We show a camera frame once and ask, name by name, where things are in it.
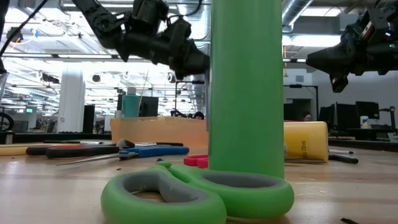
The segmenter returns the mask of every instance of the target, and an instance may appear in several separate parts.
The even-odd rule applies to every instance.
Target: wooden table
[[[295,191],[291,211],[271,221],[228,223],[342,223],[343,217],[360,224],[398,223],[398,154],[355,151],[358,165],[286,164],[286,178]],[[108,180],[143,170],[156,159],[56,167],[60,161],[43,157],[0,157],[0,223],[105,223],[100,195]],[[182,162],[182,156],[164,159]]]

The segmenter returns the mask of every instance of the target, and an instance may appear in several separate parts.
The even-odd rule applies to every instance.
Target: green scissors
[[[168,203],[132,194],[146,190],[160,192]],[[185,165],[156,165],[118,175],[101,196],[108,223],[139,224],[221,224],[227,216],[274,218],[287,213],[293,202],[293,189],[284,179]]]

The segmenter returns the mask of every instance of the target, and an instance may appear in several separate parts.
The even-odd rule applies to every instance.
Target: scissors blade
[[[81,160],[78,160],[78,161],[66,162],[66,163],[63,163],[63,164],[57,164],[57,166],[78,164],[78,163],[82,163],[82,162],[100,161],[100,160],[105,160],[105,159],[113,159],[113,158],[121,158],[121,157],[131,157],[131,156],[135,156],[135,155],[137,155],[137,153],[130,153],[128,155],[116,154],[116,155],[98,156],[98,157],[94,157],[94,158],[81,159]]]

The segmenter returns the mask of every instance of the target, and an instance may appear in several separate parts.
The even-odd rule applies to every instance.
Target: wooden workbench
[[[286,164],[286,178],[295,191],[291,211],[268,222],[228,223],[342,223],[343,217],[360,224],[398,223],[398,154],[355,151],[358,165]],[[56,167],[60,161],[43,157],[0,157],[0,223],[105,223],[100,195],[108,180],[145,169],[156,159]],[[182,162],[182,156],[164,159]]]

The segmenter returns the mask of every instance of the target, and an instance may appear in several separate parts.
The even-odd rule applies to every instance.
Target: person
[[[205,115],[202,112],[198,111],[195,113],[195,115],[193,115],[193,119],[205,119]]]
[[[312,114],[308,111],[304,112],[303,121],[305,121],[305,122],[312,121]]]

